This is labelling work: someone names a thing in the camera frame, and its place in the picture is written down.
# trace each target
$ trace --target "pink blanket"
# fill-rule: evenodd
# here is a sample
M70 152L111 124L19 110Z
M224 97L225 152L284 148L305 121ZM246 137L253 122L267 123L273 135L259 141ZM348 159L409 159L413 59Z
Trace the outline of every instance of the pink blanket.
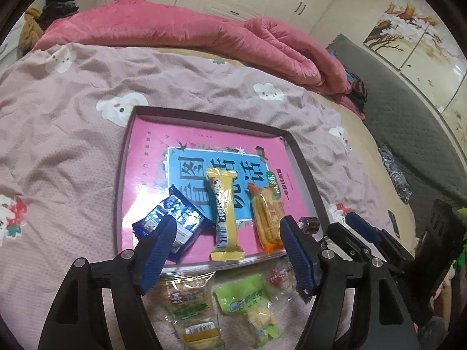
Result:
M351 88L342 64L309 35L270 17L239 22L144 0L115 0L55 21L34 49L70 42L202 48L330 95L364 119L345 96Z

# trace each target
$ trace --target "green label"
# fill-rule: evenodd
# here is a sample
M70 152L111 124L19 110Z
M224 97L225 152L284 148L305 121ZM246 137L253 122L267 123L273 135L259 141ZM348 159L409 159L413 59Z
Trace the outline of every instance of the green label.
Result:
M269 302L264 290L262 274L255 274L236 283L219 287L215 293L224 313L247 313Z
M270 186L275 186L274 187L274 193L272 194L272 198L275 200L279 200L282 196L281 190L279 189L279 185L277 184L277 178L274 175L273 172L268 171L266 173L266 178L268 179L269 185Z
M197 305L188 305L187 307L172 310L172 313L181 320L186 320L187 318L197 316L207 308L208 306L206 303L199 303Z

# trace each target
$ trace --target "snack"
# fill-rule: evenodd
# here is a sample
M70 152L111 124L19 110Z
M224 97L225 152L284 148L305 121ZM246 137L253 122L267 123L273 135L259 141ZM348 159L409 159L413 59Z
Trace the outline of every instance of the snack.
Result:
M284 248L279 226L285 213L283 203L274 198L275 188L275 185L260 188L253 183L248 183L256 230L261 245L268 254Z
M270 299L287 300L295 292L297 281L289 258L280 259L277 265L263 275L264 286Z
M212 260L239 260L245 253L238 244L237 222L233 209L233 180L235 171L207 168L206 175L216 196L217 224L216 247L211 251Z
M133 224L133 231L137 238L142 238L158 226L162 217L167 214L173 216L177 221L177 236L168 259L179 262L201 234L202 229L213 227L214 223L204 217L175 186L169 188L169 194L169 197L157 204L144 219Z
M212 305L214 272L191 278L164 280L158 290L172 323L190 350L213 350L223 346Z
M263 347L271 339L280 337L261 274L219 287L215 294L224 313L246 315L258 335L257 346Z

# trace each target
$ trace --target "orange snack package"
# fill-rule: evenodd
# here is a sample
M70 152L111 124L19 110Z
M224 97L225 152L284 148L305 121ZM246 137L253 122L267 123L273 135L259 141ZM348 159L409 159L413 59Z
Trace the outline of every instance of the orange snack package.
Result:
M283 249L284 245L279 233L279 225L285 216L283 203L273 197L275 185L260 188L248 183L251 203L255 214L255 225L261 245L265 252L271 254Z

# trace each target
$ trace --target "pink book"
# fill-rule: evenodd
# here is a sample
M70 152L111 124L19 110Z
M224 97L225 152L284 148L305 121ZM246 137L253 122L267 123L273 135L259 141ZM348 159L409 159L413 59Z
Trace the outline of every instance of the pink book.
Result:
M215 222L215 199L205 173L209 167L237 172L233 182L234 211L239 243L246 258L265 254L253 225L249 182L259 187L278 185L284 211L295 220L316 216L309 194L305 204L303 189L297 184L298 168L294 170L288 145L281 137L171 125L138 116L131 123L128 154L126 163L123 163L119 251L135 247L137 239L132 224L143 219L166 198L172 184L204 216ZM214 245L212 233L201 234L181 264L209 262Z

